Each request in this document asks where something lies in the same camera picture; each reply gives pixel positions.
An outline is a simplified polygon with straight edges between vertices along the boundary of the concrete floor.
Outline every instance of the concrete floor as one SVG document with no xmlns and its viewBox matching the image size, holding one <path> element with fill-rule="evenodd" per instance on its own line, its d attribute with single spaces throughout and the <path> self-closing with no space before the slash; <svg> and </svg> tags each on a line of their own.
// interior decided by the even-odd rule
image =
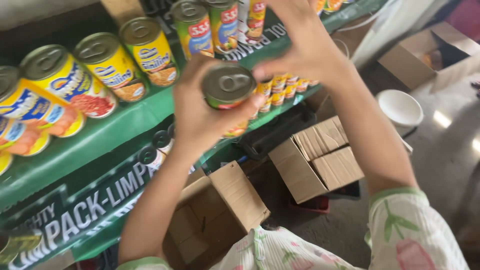
<svg viewBox="0 0 480 270">
<path fill-rule="evenodd" d="M 406 90 L 380 65 L 361 74 L 373 93 Z M 414 149 L 411 161 L 415 174 L 432 207 L 445 218 L 455 235 L 461 234 L 462 228 L 480 214 L 480 100 L 469 86 L 474 78 L 480 79 L 480 74 L 437 93 L 430 94 L 429 85 L 410 93 L 425 115 L 418 130 L 406 139 Z M 332 108 L 327 102 L 320 110 L 319 120 L 334 114 Z M 364 180 L 360 181 L 361 200 L 331 200 L 330 213 L 317 215 L 287 208 L 288 190 L 271 162 L 249 173 L 249 178 L 272 212 L 270 225 L 286 227 L 352 265 L 368 268 L 370 248 L 363 241 L 368 230 Z"/>
</svg>

